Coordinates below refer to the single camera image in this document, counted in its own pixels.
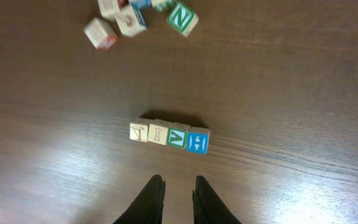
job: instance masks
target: blue face of block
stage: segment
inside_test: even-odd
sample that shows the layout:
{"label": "blue face of block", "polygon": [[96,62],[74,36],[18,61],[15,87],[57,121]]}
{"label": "blue face of block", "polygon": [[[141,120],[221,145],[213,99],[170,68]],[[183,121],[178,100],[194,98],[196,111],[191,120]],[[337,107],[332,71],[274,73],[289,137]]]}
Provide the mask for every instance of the blue face of block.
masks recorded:
{"label": "blue face of block", "polygon": [[189,133],[187,135],[187,151],[206,154],[208,140],[207,134]]}
{"label": "blue face of block", "polygon": [[138,7],[139,9],[143,9],[145,7],[149,7],[152,5],[152,1],[151,0],[137,0],[132,2],[133,5],[135,5],[136,7]]}
{"label": "blue face of block", "polygon": [[143,26],[146,26],[146,23],[144,22],[144,19],[142,17],[142,14],[140,13],[139,8],[135,4],[132,4],[132,7],[134,8],[134,12],[139,23]]}

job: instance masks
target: wooden table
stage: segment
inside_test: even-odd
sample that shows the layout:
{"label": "wooden table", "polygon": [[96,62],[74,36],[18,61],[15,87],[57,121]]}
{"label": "wooden table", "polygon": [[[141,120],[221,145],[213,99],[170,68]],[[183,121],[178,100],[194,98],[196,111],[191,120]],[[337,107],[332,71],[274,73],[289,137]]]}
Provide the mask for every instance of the wooden table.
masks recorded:
{"label": "wooden table", "polygon": [[[164,223],[204,175],[242,223],[358,223],[358,1],[186,1],[100,52],[96,0],[0,0],[0,223],[112,223],[154,174]],[[207,125],[207,155],[129,140]]]}

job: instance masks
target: alphabet block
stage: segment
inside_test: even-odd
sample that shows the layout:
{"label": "alphabet block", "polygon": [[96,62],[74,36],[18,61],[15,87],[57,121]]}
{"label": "alphabet block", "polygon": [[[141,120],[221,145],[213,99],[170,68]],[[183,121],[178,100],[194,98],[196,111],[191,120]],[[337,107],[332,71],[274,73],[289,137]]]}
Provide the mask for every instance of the alphabet block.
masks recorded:
{"label": "alphabet block", "polygon": [[139,9],[143,9],[152,5],[151,0],[129,0],[129,3],[135,5]]}
{"label": "alphabet block", "polygon": [[187,151],[206,154],[208,151],[209,129],[196,128],[190,129],[187,136]]}
{"label": "alphabet block", "polygon": [[154,121],[152,121],[149,126],[148,140],[150,142],[154,142],[166,146],[168,129],[170,125],[171,122],[162,121],[160,119],[155,119]]}
{"label": "alphabet block", "polygon": [[133,37],[146,30],[146,23],[138,7],[128,4],[116,14],[118,26],[123,35]]}
{"label": "alphabet block", "polygon": [[147,142],[149,135],[149,124],[153,120],[139,118],[129,124],[129,138],[135,141]]}
{"label": "alphabet block", "polygon": [[152,5],[158,12],[163,12],[173,9],[177,2],[177,0],[152,0]]}
{"label": "alphabet block", "polygon": [[94,18],[85,28],[85,34],[97,49],[107,50],[113,46],[118,37],[106,21]]}
{"label": "alphabet block", "polygon": [[103,18],[110,21],[115,21],[115,15],[128,4],[128,0],[98,0],[98,2]]}
{"label": "alphabet block", "polygon": [[179,2],[167,17],[167,22],[185,37],[188,37],[198,22],[198,16],[189,7]]}
{"label": "alphabet block", "polygon": [[187,135],[190,125],[174,122],[169,126],[167,145],[177,147],[179,149],[186,148]]}

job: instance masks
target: green block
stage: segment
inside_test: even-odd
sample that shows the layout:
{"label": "green block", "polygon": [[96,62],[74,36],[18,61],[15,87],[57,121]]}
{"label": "green block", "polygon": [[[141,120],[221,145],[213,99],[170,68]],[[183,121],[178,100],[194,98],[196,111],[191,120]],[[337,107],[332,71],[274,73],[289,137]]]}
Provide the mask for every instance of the green block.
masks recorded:
{"label": "green block", "polygon": [[168,130],[167,145],[185,149],[190,128],[189,125],[173,123]]}
{"label": "green block", "polygon": [[195,11],[179,2],[167,17],[167,22],[187,37],[198,22],[198,16]]}

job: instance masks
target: white block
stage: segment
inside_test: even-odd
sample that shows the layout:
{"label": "white block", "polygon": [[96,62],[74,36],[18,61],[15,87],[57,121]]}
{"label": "white block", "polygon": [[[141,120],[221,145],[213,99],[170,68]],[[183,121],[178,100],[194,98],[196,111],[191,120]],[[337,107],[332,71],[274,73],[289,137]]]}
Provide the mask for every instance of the white block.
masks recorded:
{"label": "white block", "polygon": [[84,28],[84,32],[97,49],[107,50],[118,41],[118,37],[110,25],[98,18],[89,22]]}
{"label": "white block", "polygon": [[149,126],[149,141],[166,146],[170,125],[171,122],[160,119],[152,121]]}
{"label": "white block", "polygon": [[98,2],[103,18],[110,21],[114,21],[115,15],[128,4],[128,0],[98,0]]}
{"label": "white block", "polygon": [[146,23],[139,8],[132,4],[123,7],[121,12],[116,14],[116,19],[122,34],[125,36],[133,37],[146,30]]}
{"label": "white block", "polygon": [[149,124],[153,120],[139,118],[129,124],[129,138],[135,141],[147,142],[149,135]]}

